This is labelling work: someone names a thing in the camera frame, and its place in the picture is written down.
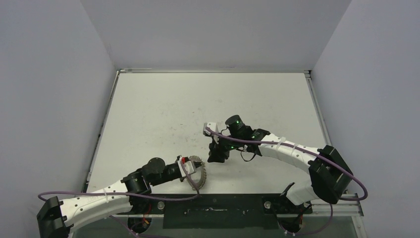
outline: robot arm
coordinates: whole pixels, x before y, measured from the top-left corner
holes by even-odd
[[[191,175],[202,164],[189,161],[188,158],[176,160],[165,165],[161,158],[152,158],[140,169],[93,193],[105,193],[103,196],[79,196],[59,200],[56,196],[48,199],[37,214],[41,238],[66,238],[69,233],[94,221],[110,215],[136,211],[140,209],[139,199],[113,193],[150,194],[151,185],[159,185],[174,179],[186,177],[184,170]]]
[[[352,174],[340,154],[332,146],[326,145],[322,149],[307,147],[287,141],[284,137],[278,137],[267,130],[252,130],[250,126],[242,122],[238,115],[230,117],[225,124],[230,136],[220,135],[217,124],[214,122],[204,125],[203,134],[212,137],[208,162],[224,163],[229,158],[229,151],[243,148],[244,151],[291,164],[308,173],[311,178],[305,182],[290,184],[282,193],[294,205],[319,198],[336,204],[351,181],[348,176],[314,155],[322,155]],[[270,141],[271,144],[258,143],[258,141]]]

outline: table surface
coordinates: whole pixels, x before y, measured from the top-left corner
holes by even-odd
[[[176,156],[208,158],[211,139],[204,122],[219,129],[232,115],[299,144],[323,147],[325,140],[303,73],[122,73],[100,138],[87,191],[108,186],[153,157],[167,164]],[[246,159],[252,154],[244,153]],[[239,152],[224,163],[206,163],[201,193],[280,193],[305,172],[274,158],[244,162]],[[174,180],[153,193],[195,193]]]

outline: gray floor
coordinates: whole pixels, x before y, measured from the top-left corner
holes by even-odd
[[[305,226],[301,232],[310,232],[322,227],[328,220],[327,217],[309,217],[304,218]],[[261,228],[245,229],[162,229],[163,219],[155,218],[152,225],[146,232],[148,235],[167,236],[170,238],[250,238],[265,237],[278,238],[283,237],[282,230],[263,230]],[[100,220],[84,226],[75,233],[74,238],[124,238],[133,237],[116,221],[112,219]],[[335,217],[332,223],[321,233],[304,236],[306,238],[356,238],[356,232],[351,217]]]

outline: round screw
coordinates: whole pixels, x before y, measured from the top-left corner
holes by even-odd
[[[160,202],[157,203],[157,208],[159,210],[162,210],[164,207],[165,207],[165,203],[164,202],[160,201]]]
[[[264,207],[265,207],[266,209],[270,209],[270,207],[271,207],[271,202],[270,202],[270,201],[265,202],[265,203],[264,203]]]

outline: white table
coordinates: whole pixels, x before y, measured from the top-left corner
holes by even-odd
[[[312,147],[325,140],[303,73],[121,73],[90,171],[88,192],[122,179],[153,157],[208,158],[204,122],[219,129],[232,115],[245,124]],[[246,159],[251,154],[244,153]],[[272,158],[245,163],[239,152],[224,163],[206,163],[201,193],[280,193],[305,172]],[[174,180],[153,193],[194,193]]]

